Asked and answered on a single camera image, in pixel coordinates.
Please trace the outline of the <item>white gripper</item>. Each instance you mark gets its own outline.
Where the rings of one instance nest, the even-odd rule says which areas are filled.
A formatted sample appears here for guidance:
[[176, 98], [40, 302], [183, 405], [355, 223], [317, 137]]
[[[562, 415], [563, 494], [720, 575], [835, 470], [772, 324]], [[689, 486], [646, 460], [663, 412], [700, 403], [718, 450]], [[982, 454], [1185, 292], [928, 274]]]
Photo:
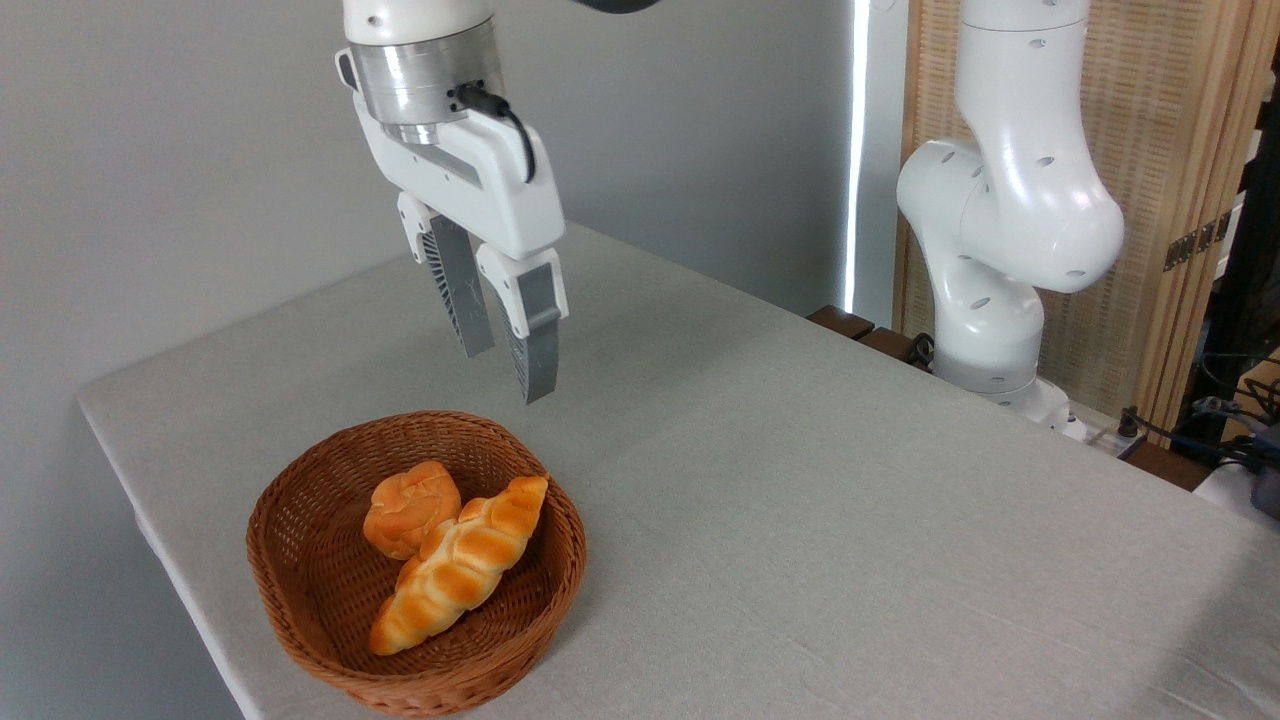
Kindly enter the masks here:
[[[554, 392], [559, 322], [570, 311], [559, 255], [548, 247], [566, 220], [536, 131], [527, 131], [535, 156], [527, 182], [521, 133], [503, 120], [468, 113], [436, 126], [435, 143], [413, 145], [392, 138], [360, 94], [351, 101], [378, 168], [406, 191], [397, 209], [410, 252], [429, 269], [466, 356], [495, 345], [481, 274], [500, 304], [524, 401]], [[480, 247], [476, 264], [467, 231], [503, 254]]]

